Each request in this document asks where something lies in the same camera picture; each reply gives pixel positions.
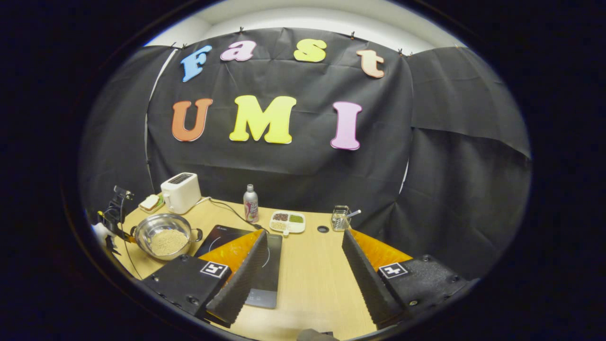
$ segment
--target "letter m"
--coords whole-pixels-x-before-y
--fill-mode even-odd
[[[293,137],[288,134],[288,122],[290,121],[290,111],[297,103],[296,99],[278,96],[274,98],[265,112],[261,110],[255,96],[239,96],[235,102],[238,105],[238,115],[233,132],[229,134],[230,140],[247,141],[247,123],[255,141],[259,141],[268,125],[269,131],[265,134],[265,141],[287,144],[293,140]]]

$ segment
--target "induction cooktop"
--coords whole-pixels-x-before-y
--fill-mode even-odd
[[[196,251],[194,257],[200,257],[201,255],[248,233],[251,233],[251,231],[215,225],[198,251]],[[248,293],[248,299],[245,304],[273,309],[276,307],[278,298],[278,275],[280,269],[280,253],[282,251],[282,236],[268,234],[267,248],[269,251],[267,260],[263,264],[263,268],[257,276],[252,289]]]

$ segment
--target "spoon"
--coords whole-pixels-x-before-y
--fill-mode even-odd
[[[349,213],[348,215],[346,215],[346,216],[345,216],[345,218],[351,218],[351,217],[353,217],[354,215],[356,215],[356,214],[360,214],[360,213],[362,213],[362,210],[361,210],[361,209],[357,210],[356,212]]]

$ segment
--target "black fabric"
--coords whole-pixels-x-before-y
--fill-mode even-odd
[[[515,100],[477,54],[443,47],[407,60],[415,90],[413,127],[492,138],[531,157]]]
[[[145,112],[156,77],[171,49],[138,50],[99,94],[85,127],[79,154],[79,186],[89,219],[107,209],[115,185],[135,194],[127,212],[152,194],[145,147]]]
[[[298,41],[321,39],[328,45],[318,63],[295,60]],[[221,61],[235,41],[257,43],[252,59]],[[183,83],[181,60],[211,45],[202,72]],[[358,50],[373,49],[385,59],[385,76],[361,69]],[[277,96],[297,103],[290,115],[290,144],[252,137],[230,141],[238,106],[234,99],[254,95],[262,110]],[[171,132],[173,105],[191,101],[185,127],[195,123],[200,98],[211,98],[204,133],[192,142]],[[334,149],[336,101],[362,106],[358,114],[358,150]],[[374,219],[398,196],[410,143],[411,76],[403,57],[372,42],[321,30],[262,29],[219,36],[175,55],[160,77],[148,115],[151,174],[156,188],[180,172],[198,174],[203,195],[240,202],[246,184],[254,184],[259,204],[297,211],[331,212],[335,205],[362,209],[353,226],[380,234],[384,220]]]
[[[385,240],[466,279],[482,277],[518,229],[530,179],[530,160],[499,141],[415,129]]]

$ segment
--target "bread slice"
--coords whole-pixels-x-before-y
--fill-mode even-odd
[[[152,211],[156,206],[160,203],[160,197],[152,194],[149,197],[145,198],[142,203],[139,204],[139,207],[146,212]]]

